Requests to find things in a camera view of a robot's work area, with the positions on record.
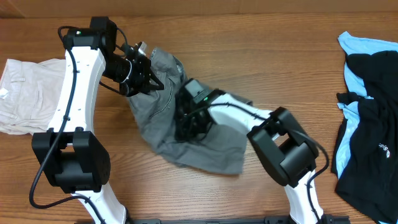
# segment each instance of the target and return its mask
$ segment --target wooden table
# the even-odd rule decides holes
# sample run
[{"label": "wooden table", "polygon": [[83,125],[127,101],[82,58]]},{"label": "wooden table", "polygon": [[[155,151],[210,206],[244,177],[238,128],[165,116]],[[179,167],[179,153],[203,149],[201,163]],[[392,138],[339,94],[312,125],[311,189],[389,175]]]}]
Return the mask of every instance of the wooden table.
[{"label": "wooden table", "polygon": [[[343,119],[335,95],[346,91],[344,53],[337,37],[347,30],[358,37],[398,41],[397,13],[111,19],[130,43],[144,40],[174,54],[189,77],[252,99],[260,108],[288,108],[330,158]],[[90,18],[0,20],[0,67],[7,58],[30,62],[63,58],[57,28],[89,23]],[[98,91],[95,132],[111,156],[113,190],[134,218],[261,218],[289,213],[283,188],[267,175],[251,146],[241,175],[177,168],[156,156],[140,137],[127,101],[104,88]],[[30,141],[30,135],[0,134],[0,223],[89,220],[77,201],[48,210],[30,206],[29,189],[39,168]],[[324,163],[320,155],[318,167]],[[371,223],[335,194],[336,182],[330,170],[316,179],[325,213]],[[60,189],[41,178],[36,201],[63,197]]]}]

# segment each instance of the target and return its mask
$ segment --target garment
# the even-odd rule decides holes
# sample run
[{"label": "garment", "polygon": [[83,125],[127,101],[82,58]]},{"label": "garment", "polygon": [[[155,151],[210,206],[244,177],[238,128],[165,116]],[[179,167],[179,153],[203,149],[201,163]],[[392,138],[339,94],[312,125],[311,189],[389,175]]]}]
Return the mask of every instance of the garment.
[{"label": "garment", "polygon": [[65,76],[65,60],[41,63],[8,59],[0,79],[0,131],[45,132],[53,117]]},{"label": "garment", "polygon": [[347,54],[345,80],[348,90],[359,97],[354,99],[349,93],[345,99],[339,98],[338,106],[345,120],[338,133],[333,158],[332,171],[339,177],[336,192],[371,218],[397,223],[394,189],[398,186],[395,181],[398,176],[392,158],[397,149],[393,87],[397,80],[393,74],[397,71],[398,54],[396,51],[377,52],[397,50],[398,44],[359,39],[347,32],[339,41]]},{"label": "garment", "polygon": [[141,136],[152,150],[178,166],[192,166],[220,174],[240,174],[246,150],[246,136],[227,127],[213,125],[200,142],[175,140],[175,94],[187,80],[183,66],[173,55],[155,49],[152,70],[164,90],[128,98]]}]

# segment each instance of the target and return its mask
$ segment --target folded gray garment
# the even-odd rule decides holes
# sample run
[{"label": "folded gray garment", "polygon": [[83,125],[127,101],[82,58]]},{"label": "folded gray garment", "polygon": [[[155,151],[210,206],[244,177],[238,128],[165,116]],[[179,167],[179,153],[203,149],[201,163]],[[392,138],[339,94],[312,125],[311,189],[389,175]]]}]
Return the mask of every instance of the folded gray garment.
[{"label": "folded gray garment", "polygon": [[157,48],[153,51],[152,71],[164,90],[128,98],[141,136],[152,150],[178,166],[192,166],[220,174],[243,171],[246,136],[222,125],[213,125],[200,142],[180,142],[175,134],[175,94],[187,80],[181,62]]}]

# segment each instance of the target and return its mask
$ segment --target white tag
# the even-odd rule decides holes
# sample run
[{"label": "white tag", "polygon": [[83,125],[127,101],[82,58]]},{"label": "white tag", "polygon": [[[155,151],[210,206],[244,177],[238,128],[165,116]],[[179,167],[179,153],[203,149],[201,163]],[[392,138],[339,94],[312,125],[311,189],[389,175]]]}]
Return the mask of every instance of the white tag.
[{"label": "white tag", "polygon": [[0,89],[0,98],[5,100],[7,95],[8,95],[8,90],[6,90],[5,88],[1,88]]}]

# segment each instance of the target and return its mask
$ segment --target blue cloth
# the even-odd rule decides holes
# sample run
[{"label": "blue cloth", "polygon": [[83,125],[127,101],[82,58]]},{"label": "blue cloth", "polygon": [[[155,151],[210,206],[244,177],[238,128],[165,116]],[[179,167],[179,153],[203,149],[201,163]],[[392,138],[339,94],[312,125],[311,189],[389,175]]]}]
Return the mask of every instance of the blue cloth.
[{"label": "blue cloth", "polygon": [[[385,50],[398,51],[398,43],[393,43],[383,40],[353,37],[348,32],[342,33],[339,36],[338,41],[341,45],[341,48],[343,48],[343,50],[346,52],[347,55],[374,54]],[[368,96],[362,78],[357,77],[348,68],[347,63],[345,63],[344,66],[344,79],[346,81],[348,91],[355,92],[359,96],[372,98],[371,96]],[[341,174],[344,171],[344,168],[347,166],[347,163],[351,157],[349,140],[351,139],[353,133],[358,127],[359,113],[358,113],[358,102],[352,102],[349,105],[338,103],[337,106],[339,107],[339,109],[343,110],[344,117],[347,119],[346,131],[338,147],[335,158],[337,176],[338,178],[340,178]]]}]

